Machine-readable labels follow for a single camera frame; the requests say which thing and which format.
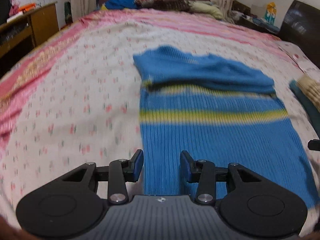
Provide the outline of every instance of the yellow stripe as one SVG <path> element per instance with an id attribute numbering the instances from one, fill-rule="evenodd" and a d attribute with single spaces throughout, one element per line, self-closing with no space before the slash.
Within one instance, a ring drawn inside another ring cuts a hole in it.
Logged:
<path id="1" fill-rule="evenodd" d="M 140 121 L 144 123 L 261 123 L 288 117 L 285 109 L 250 113 L 226 113 L 204 110 L 162 110 L 140 111 Z"/>
<path id="2" fill-rule="evenodd" d="M 179 94 L 185 91 L 191 91 L 192 93 L 196 94 L 206 94 L 206 95 L 213 95 L 213 96 L 243 96 L 243 97 L 254 97 L 254 98 L 272 98 L 275 94 L 271 95 L 264 95 L 264 94 L 257 94 L 257 93 L 249 93 L 249 92 L 234 92 L 234 91 L 221 91 L 221 90 L 211 90 L 208 88 L 196 86 L 196 85 L 172 85 L 166 86 L 161 89 L 162 93 L 165 94 Z"/>

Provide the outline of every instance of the bedside table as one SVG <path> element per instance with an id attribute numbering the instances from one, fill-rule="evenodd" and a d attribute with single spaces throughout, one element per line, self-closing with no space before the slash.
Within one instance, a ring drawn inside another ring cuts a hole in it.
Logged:
<path id="1" fill-rule="evenodd" d="M 240 17 L 239 21 L 236 22 L 237 25 L 247 27 L 249 29 L 261 32 L 261 33 L 268 33 L 277 36 L 278 33 L 275 33 L 271 30 L 268 30 L 266 27 L 260 26 L 252 22 L 251 20 L 247 20 L 244 17 Z"/>

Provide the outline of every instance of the light green pillow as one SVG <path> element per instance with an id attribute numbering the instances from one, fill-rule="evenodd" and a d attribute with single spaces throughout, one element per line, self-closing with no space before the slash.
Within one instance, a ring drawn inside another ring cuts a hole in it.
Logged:
<path id="1" fill-rule="evenodd" d="M 195 1 L 191 4 L 190 12 L 210 14 L 213 18 L 217 20 L 224 19 L 222 11 L 220 11 L 218 7 L 216 7 L 215 5 L 209 5 L 198 1 Z"/>

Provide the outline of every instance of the black monitor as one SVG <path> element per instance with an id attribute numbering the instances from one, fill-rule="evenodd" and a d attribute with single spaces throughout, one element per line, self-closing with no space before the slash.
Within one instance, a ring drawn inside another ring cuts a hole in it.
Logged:
<path id="1" fill-rule="evenodd" d="M 7 22 L 11 8 L 11 0 L 0 0 L 0 25 Z"/>

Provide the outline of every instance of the wooden desk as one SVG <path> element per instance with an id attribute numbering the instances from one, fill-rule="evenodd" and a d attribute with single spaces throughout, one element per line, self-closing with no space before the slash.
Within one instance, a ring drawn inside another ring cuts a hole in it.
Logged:
<path id="1" fill-rule="evenodd" d="M 59 31 L 55 3 L 33 9 L 0 25 L 0 35 L 15 26 L 26 25 L 20 33 L 0 46 L 0 78 L 21 58 Z"/>

